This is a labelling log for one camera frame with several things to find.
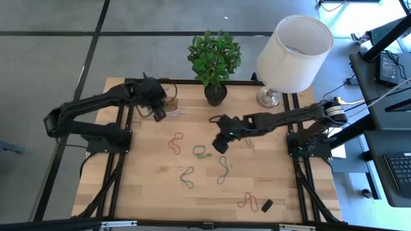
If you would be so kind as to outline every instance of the wooden table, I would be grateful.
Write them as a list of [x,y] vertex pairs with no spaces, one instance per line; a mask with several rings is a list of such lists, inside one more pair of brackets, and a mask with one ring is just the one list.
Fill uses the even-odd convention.
[[[123,78],[108,78],[105,91],[123,82]],[[163,87],[169,95],[174,94],[172,85]],[[301,222],[295,173],[286,147],[286,126],[263,137],[251,138],[251,146],[244,139],[231,142],[224,154],[229,173],[224,184],[216,182],[225,169],[219,163],[222,155],[211,145],[219,128],[209,123],[208,119],[220,114],[242,117],[256,112],[278,113],[284,111],[284,103],[281,102],[274,109],[264,109],[256,101],[260,87],[230,85],[227,86],[228,95],[223,103],[219,107],[211,107],[204,97],[202,85],[177,87],[180,99],[180,114],[177,117],[167,117],[156,123],[152,118],[142,119],[134,112],[132,145],[125,158],[115,217],[177,221]],[[299,102],[301,107],[315,102],[311,87],[299,94]],[[104,108],[98,112],[96,122],[114,122],[117,113],[117,107]],[[168,142],[176,132],[184,134],[183,139],[175,141],[181,147],[179,155],[168,147]],[[205,145],[205,152],[213,156],[197,159],[193,154],[195,145]],[[316,192],[334,216],[341,219],[330,167],[320,158],[310,160]],[[106,163],[106,153],[97,154],[86,163],[73,215],[81,213],[100,190]],[[195,184],[193,189],[188,189],[180,181],[180,175],[189,166],[195,170],[185,179]],[[268,199],[274,204],[266,213],[260,210],[253,212],[249,204],[241,209],[237,203],[244,199],[245,192],[257,198],[259,208]],[[109,193],[103,214],[108,213],[110,198]],[[306,203],[309,217],[313,219],[308,193]]]

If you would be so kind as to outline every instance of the concrete floor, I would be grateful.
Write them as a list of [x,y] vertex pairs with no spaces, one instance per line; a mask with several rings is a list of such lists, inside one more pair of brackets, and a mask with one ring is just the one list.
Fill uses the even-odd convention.
[[[93,31],[103,3],[104,0],[2,0],[0,31]],[[338,4],[326,3],[326,7]],[[367,49],[367,45],[360,47],[347,38],[351,32],[373,29],[404,16],[395,0],[347,3],[334,12],[318,9],[315,0],[117,0],[110,4],[103,31],[273,31],[283,17],[292,14],[320,19],[336,38],[335,47],[313,82],[316,99],[352,76],[348,54]],[[242,46],[244,58],[232,79],[248,80],[268,38],[235,39]],[[0,155],[0,223],[31,219],[55,148],[54,140],[45,134],[42,118],[73,97],[90,42],[90,37],[0,37],[0,140],[27,150],[23,155]],[[190,43],[191,37],[101,37],[82,97],[99,94],[109,76],[140,78],[145,71],[155,77],[193,78],[186,60]],[[334,96],[337,95],[346,101],[362,98],[359,88],[350,86],[336,91]],[[95,115],[82,116],[81,120],[93,122]],[[69,143],[84,141],[72,136]],[[45,219],[70,216],[83,154],[84,150],[66,148]],[[335,185],[346,222],[410,229],[405,223],[410,209],[389,207],[384,198],[374,201],[358,195],[357,189],[367,187],[365,175],[335,174]]]

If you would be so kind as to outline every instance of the chrome lamp base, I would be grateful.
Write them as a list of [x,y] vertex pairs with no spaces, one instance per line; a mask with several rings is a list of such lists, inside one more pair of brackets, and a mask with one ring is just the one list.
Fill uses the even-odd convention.
[[262,87],[258,91],[257,102],[264,108],[274,108],[280,103],[280,100],[275,90]]

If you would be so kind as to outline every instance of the table lamp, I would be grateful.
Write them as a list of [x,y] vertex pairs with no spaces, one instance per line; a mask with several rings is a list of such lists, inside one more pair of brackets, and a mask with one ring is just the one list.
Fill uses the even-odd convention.
[[307,89],[333,47],[325,24],[305,15],[292,15],[277,25],[258,56],[257,70],[265,87],[257,94],[265,108],[279,104],[277,91],[296,93]]

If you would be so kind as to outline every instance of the red rubber band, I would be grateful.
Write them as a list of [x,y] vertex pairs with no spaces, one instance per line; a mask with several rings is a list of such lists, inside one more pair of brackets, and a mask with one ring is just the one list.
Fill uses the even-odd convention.
[[174,143],[174,140],[182,139],[183,136],[184,136],[183,133],[176,132],[174,134],[174,138],[168,142],[168,146],[174,151],[174,154],[176,154],[176,155],[180,154],[181,148],[180,148],[180,146],[178,146],[177,144]]
[[[253,198],[254,198],[254,203],[256,204],[256,207],[257,207],[256,210],[254,210],[253,207],[252,207],[252,199],[253,199]],[[238,206],[239,208],[243,208],[243,207],[245,206],[245,204],[247,203],[248,200],[250,200],[251,210],[252,210],[253,212],[258,212],[259,208],[258,208],[257,198],[256,198],[255,196],[251,195],[251,193],[249,193],[249,192],[246,192],[246,193],[244,194],[244,201],[239,201],[239,202],[237,203],[237,206]]]

